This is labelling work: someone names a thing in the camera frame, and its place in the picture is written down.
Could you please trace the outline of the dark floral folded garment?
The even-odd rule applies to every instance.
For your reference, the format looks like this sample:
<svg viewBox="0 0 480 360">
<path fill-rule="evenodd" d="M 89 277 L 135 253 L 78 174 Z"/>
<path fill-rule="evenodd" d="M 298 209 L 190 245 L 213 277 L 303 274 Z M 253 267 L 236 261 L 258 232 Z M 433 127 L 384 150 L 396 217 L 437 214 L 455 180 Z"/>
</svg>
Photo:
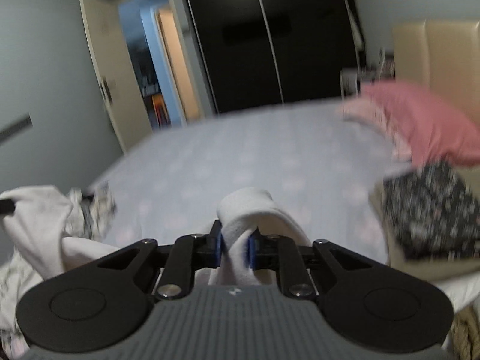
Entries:
<svg viewBox="0 0 480 360">
<path fill-rule="evenodd" d="M 479 257 L 479 197 L 446 162 L 384 180 L 381 212 L 408 259 Z"/>
</svg>

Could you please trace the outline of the pink pillow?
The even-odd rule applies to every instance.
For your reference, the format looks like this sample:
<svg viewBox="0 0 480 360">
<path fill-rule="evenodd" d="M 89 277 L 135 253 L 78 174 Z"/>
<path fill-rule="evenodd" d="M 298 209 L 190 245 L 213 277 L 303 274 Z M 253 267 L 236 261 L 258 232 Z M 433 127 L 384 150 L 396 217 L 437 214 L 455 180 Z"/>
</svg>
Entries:
<svg viewBox="0 0 480 360">
<path fill-rule="evenodd" d="M 414 166 L 439 160 L 454 166 L 479 165 L 479 126 L 424 86 L 379 80 L 364 84 L 360 93 L 394 120 L 411 148 Z"/>
</svg>

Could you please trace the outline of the black sliding wardrobe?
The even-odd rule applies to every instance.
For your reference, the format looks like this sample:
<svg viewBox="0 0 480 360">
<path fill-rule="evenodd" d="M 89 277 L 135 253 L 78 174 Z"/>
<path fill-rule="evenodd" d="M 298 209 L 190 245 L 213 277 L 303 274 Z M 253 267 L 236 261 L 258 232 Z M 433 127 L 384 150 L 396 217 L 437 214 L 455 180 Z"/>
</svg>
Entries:
<svg viewBox="0 0 480 360">
<path fill-rule="evenodd" d="M 217 112 L 334 98 L 365 64 L 355 0 L 186 0 Z"/>
</svg>

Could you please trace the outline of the beige folded garment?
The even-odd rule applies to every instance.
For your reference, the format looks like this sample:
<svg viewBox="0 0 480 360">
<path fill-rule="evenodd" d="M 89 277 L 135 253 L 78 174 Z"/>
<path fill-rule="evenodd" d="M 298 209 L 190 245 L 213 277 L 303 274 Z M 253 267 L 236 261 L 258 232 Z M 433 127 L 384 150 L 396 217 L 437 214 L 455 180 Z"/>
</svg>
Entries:
<svg viewBox="0 0 480 360">
<path fill-rule="evenodd" d="M 473 191 L 479 198 L 479 168 L 476 166 L 471 168 L 454 168 L 465 178 L 469 185 L 473 186 Z M 421 260 L 406 258 L 400 249 L 400 245 L 395 241 L 393 232 L 387 225 L 386 219 L 383 218 L 383 213 L 381 212 L 384 180 L 380 180 L 375 184 L 368 198 L 382 225 L 388 252 L 388 263 L 391 267 L 424 281 L 442 281 L 479 270 L 479 257 L 460 259 L 427 258 Z"/>
</svg>

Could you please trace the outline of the beige padded headboard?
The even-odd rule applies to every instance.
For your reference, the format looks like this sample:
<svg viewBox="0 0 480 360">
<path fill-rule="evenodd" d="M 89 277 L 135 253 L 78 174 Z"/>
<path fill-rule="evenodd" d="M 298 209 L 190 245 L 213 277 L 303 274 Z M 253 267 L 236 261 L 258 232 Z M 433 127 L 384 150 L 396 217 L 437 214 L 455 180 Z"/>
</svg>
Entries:
<svg viewBox="0 0 480 360">
<path fill-rule="evenodd" d="M 392 29 L 396 78 L 425 86 L 479 123 L 479 21 L 431 19 Z"/>
</svg>

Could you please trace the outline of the cream room door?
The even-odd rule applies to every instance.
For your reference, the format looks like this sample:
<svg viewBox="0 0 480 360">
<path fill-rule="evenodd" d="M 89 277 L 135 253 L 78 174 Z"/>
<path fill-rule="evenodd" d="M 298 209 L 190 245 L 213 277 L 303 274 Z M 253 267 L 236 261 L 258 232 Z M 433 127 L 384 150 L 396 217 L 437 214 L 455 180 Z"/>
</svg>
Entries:
<svg viewBox="0 0 480 360">
<path fill-rule="evenodd" d="M 79 0 L 85 35 L 106 111 L 123 152 L 152 133 L 117 5 L 108 0 Z"/>
</svg>

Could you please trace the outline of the dark wall bar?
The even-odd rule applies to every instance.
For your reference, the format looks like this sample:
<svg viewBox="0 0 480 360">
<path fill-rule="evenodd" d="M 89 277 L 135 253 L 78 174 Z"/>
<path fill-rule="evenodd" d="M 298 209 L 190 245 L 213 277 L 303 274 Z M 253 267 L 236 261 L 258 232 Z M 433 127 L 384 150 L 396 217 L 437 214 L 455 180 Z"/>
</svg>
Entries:
<svg viewBox="0 0 480 360">
<path fill-rule="evenodd" d="M 9 125 L 4 127 L 0 133 L 0 144 L 3 145 L 22 131 L 27 128 L 32 127 L 32 119 L 30 114 L 23 115 L 19 119 L 11 122 Z"/>
</svg>

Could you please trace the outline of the white crumpled clothes pile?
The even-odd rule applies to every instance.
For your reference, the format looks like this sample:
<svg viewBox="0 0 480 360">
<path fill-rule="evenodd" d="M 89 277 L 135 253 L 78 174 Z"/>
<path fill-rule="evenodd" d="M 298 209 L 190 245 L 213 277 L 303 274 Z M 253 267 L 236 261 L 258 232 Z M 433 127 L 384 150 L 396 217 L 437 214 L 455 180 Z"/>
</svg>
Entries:
<svg viewBox="0 0 480 360">
<path fill-rule="evenodd" d="M 37 284 L 117 250 L 105 244 L 116 213 L 107 185 L 62 194 L 55 186 L 28 186 L 1 198 L 16 204 L 1 217 L 12 256 L 1 265 L 1 358 L 18 359 L 29 348 L 16 320 L 21 297 Z"/>
</svg>

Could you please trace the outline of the white fleece garment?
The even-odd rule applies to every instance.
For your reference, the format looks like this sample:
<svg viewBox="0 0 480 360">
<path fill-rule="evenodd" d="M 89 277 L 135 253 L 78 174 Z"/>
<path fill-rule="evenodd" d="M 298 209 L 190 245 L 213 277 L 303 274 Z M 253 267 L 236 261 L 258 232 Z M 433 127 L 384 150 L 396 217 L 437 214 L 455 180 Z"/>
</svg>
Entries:
<svg viewBox="0 0 480 360">
<path fill-rule="evenodd" d="M 300 225 L 264 189 L 244 188 L 227 195 L 217 207 L 217 217 L 222 224 L 224 242 L 220 266 L 197 275 L 204 277 L 208 285 L 274 283 L 271 271 L 253 271 L 247 262 L 247 243 L 255 230 L 264 236 L 288 236 L 298 245 L 309 244 L 309 238 Z"/>
</svg>

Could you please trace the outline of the polka dot bed sheet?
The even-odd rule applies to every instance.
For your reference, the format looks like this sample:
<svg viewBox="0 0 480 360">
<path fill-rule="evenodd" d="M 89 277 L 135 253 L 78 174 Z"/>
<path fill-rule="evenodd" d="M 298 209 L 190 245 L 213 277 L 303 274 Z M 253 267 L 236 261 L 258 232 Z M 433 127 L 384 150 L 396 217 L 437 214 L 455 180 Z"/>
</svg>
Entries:
<svg viewBox="0 0 480 360">
<path fill-rule="evenodd" d="M 152 134 L 97 180 L 116 204 L 106 243 L 171 244 L 213 221 L 225 196 L 256 187 L 309 239 L 385 262 L 368 194 L 409 166 L 393 159 L 381 133 L 343 119 L 337 108 L 335 100 L 264 107 Z"/>
</svg>

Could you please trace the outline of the light pink cloth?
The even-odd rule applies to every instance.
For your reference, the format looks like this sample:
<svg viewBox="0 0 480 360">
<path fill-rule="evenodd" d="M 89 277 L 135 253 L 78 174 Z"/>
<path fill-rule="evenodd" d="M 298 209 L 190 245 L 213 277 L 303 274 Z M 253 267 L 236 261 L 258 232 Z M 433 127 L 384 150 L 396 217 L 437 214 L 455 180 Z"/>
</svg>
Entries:
<svg viewBox="0 0 480 360">
<path fill-rule="evenodd" d="M 412 159 L 412 149 L 400 132 L 399 126 L 385 109 L 368 97 L 349 97 L 342 100 L 337 113 L 345 120 L 353 120 L 377 130 L 393 144 L 392 158 L 400 162 Z"/>
</svg>

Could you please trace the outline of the bedside table with items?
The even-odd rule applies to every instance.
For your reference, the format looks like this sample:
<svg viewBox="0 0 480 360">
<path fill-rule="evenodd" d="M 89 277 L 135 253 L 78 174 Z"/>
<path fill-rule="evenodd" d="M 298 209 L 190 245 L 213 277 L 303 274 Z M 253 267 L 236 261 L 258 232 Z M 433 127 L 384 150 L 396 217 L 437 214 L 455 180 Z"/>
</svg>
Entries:
<svg viewBox="0 0 480 360">
<path fill-rule="evenodd" d="M 371 84 L 378 80 L 395 78 L 394 51 L 379 49 L 378 64 L 364 68 L 347 68 L 339 74 L 340 94 L 342 98 L 356 96 L 363 84 Z"/>
</svg>

